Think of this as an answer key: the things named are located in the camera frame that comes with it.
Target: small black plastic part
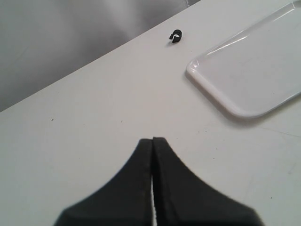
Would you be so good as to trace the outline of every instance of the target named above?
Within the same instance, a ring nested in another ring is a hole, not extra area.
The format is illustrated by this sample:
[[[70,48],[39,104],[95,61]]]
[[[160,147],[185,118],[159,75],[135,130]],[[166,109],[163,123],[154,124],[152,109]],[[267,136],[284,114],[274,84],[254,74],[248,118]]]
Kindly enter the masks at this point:
[[[179,29],[174,30],[174,32],[169,36],[169,39],[175,42],[179,42],[182,38],[182,32]]]
[[[153,192],[158,226],[262,226],[256,212],[193,174],[164,138],[153,138]]]
[[[152,140],[141,139],[103,188],[65,209],[55,226],[151,226]]]

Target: white table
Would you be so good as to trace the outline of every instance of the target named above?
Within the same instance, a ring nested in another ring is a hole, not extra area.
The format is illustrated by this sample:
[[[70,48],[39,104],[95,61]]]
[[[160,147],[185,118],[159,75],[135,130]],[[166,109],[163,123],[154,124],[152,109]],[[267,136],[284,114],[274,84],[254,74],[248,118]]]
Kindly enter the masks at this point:
[[[193,57],[289,1],[202,0],[1,112],[0,225],[52,225],[153,136],[267,226],[300,225],[300,99],[240,121],[185,77]]]

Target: white surface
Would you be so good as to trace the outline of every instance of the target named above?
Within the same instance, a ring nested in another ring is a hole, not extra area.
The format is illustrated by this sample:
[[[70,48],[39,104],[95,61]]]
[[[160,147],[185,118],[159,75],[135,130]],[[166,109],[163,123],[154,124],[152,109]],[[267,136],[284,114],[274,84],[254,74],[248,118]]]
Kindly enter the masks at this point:
[[[288,2],[202,0],[1,112],[0,225],[52,225],[152,136],[267,226],[300,225],[300,99],[238,121],[185,76],[197,54]],[[183,37],[170,45],[174,29]]]
[[[231,114],[261,116],[301,93],[301,1],[193,59],[191,74]]]

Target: white plastic tray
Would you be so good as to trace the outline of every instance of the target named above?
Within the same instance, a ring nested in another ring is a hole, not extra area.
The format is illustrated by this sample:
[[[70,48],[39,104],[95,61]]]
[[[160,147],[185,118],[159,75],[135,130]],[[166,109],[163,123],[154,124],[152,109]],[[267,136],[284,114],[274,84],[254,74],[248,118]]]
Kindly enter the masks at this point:
[[[301,92],[301,0],[193,59],[188,73],[240,118],[261,116]]]

